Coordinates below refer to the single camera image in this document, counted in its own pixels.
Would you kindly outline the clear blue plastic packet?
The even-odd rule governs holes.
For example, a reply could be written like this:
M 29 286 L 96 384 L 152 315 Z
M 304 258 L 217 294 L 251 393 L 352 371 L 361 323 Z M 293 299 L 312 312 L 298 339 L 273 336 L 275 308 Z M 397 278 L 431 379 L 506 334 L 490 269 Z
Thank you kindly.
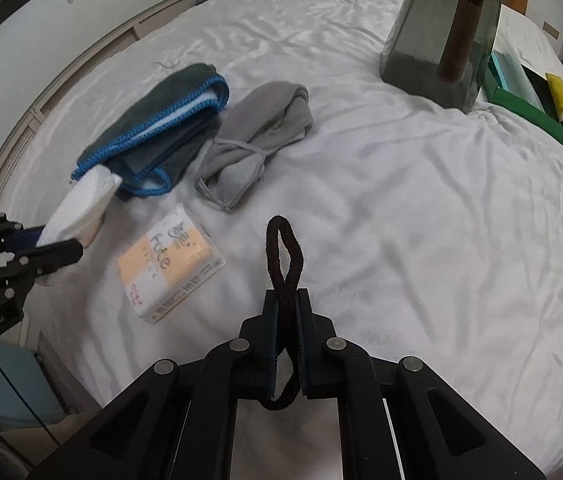
M 544 107 L 539 96 L 516 55 L 494 50 L 491 53 L 489 67 L 497 84 L 503 90 L 543 112 Z

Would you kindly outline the white bed duvet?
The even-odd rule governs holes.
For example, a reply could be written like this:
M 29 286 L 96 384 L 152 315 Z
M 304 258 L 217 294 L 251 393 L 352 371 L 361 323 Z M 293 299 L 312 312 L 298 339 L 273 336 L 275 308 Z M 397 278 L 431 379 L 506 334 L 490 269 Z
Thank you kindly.
M 230 214 L 190 178 L 112 203 L 81 261 L 30 292 L 27 314 L 107 403 L 153 362 L 200 359 L 261 310 L 265 228 L 280 214 L 312 306 L 341 337 L 382 359 L 419 356 L 563 479 L 563 146 L 503 108 L 446 110 L 385 84 L 379 54 L 402 1 L 210 0 L 111 58 L 30 143 L 6 193 L 12 218 L 50 218 L 84 148 L 193 63 L 216 66 L 233 102 L 271 80 L 304 84 L 314 125 Z M 226 264 L 147 323 L 117 259 L 178 205 Z

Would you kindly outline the dark glass jar with lid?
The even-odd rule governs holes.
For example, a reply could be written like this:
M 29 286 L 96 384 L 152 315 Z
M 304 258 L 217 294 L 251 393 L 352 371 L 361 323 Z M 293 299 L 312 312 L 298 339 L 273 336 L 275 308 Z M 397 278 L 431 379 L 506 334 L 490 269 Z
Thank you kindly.
M 467 113 L 481 89 L 502 0 L 404 0 L 380 57 L 387 84 Z

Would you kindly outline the beige round powder puff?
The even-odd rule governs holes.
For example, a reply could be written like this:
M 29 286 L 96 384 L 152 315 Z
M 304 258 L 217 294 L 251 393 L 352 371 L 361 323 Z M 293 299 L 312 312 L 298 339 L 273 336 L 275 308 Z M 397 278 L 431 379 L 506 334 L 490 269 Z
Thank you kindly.
M 103 210 L 91 210 L 84 214 L 80 220 L 78 232 L 76 232 L 76 239 L 84 248 L 88 248 L 94 242 L 104 221 L 105 211 Z

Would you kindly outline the orange white tissue pack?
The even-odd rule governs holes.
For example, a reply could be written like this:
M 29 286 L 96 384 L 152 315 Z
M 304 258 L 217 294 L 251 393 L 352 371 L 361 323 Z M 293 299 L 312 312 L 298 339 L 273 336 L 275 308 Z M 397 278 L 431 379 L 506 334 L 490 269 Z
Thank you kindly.
M 177 206 L 117 259 L 134 313 L 155 323 L 225 266 L 208 231 Z

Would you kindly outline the left white radiator cover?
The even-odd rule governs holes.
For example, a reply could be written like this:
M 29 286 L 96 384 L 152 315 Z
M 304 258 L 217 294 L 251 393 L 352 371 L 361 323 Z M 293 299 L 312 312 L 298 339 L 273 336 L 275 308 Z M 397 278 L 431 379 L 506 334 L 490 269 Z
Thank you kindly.
M 6 130 L 0 142 L 0 201 L 20 160 L 27 154 L 30 143 L 45 132 L 44 122 L 56 115 L 56 108 L 72 100 L 76 93 L 91 87 L 94 77 L 110 64 L 111 58 L 156 29 L 170 23 L 194 6 L 195 0 L 163 0 L 137 13 L 106 35 L 94 41 L 67 64 L 44 89 L 30 101 L 12 128 Z

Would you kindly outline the grey blue-edged towel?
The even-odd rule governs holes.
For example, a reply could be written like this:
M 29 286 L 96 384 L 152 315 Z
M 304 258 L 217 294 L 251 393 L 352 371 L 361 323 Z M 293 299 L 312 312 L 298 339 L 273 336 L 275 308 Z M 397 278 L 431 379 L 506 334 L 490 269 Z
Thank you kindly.
M 170 193 L 218 132 L 229 98 L 226 79 L 212 65 L 167 76 L 85 148 L 71 179 L 103 165 L 121 178 L 120 200 Z

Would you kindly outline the white tissue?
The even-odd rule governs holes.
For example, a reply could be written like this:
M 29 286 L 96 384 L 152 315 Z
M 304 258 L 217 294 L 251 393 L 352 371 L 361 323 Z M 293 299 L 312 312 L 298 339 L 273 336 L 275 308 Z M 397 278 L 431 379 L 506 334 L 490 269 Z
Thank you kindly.
M 96 165 L 71 188 L 50 216 L 36 246 L 76 240 L 80 220 L 88 211 L 106 211 L 116 195 L 122 179 L 106 166 Z

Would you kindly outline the green rectangular tray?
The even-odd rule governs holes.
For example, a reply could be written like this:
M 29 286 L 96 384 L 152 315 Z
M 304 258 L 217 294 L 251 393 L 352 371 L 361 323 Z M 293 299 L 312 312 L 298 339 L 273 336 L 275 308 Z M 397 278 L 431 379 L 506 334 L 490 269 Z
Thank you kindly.
M 544 110 L 541 112 L 534 106 L 524 102 L 514 96 L 513 94 L 503 90 L 496 82 L 493 74 L 491 73 L 489 65 L 484 75 L 483 90 L 487 96 L 487 100 L 492 103 L 504 107 L 506 110 L 513 112 L 536 127 L 541 128 L 556 141 L 563 146 L 563 127 L 558 121 L 557 113 L 554 106 L 553 98 L 551 97 L 551 90 L 549 90 L 547 80 L 534 73 L 528 67 L 523 66 L 525 73 L 531 81 L 534 90 L 539 96 Z

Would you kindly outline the grey sock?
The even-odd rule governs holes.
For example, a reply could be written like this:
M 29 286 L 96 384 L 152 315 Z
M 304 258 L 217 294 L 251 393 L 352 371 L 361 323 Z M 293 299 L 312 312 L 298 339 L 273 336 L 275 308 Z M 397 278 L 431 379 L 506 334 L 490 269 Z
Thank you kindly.
M 262 84 L 226 114 L 195 174 L 196 191 L 224 211 L 235 209 L 268 159 L 303 140 L 312 126 L 309 91 L 302 84 Z

